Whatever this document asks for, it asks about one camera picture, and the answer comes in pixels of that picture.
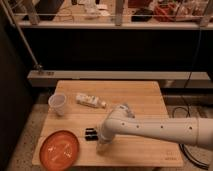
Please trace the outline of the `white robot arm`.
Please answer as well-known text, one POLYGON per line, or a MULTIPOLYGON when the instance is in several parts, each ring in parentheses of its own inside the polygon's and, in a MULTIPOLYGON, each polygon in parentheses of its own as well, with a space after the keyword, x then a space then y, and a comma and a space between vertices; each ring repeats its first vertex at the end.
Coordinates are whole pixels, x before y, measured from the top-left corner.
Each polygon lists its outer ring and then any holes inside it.
POLYGON ((126 104, 114 107, 98 127, 98 153, 104 151, 116 135, 133 135, 213 151, 213 119, 148 118, 138 120, 126 104))

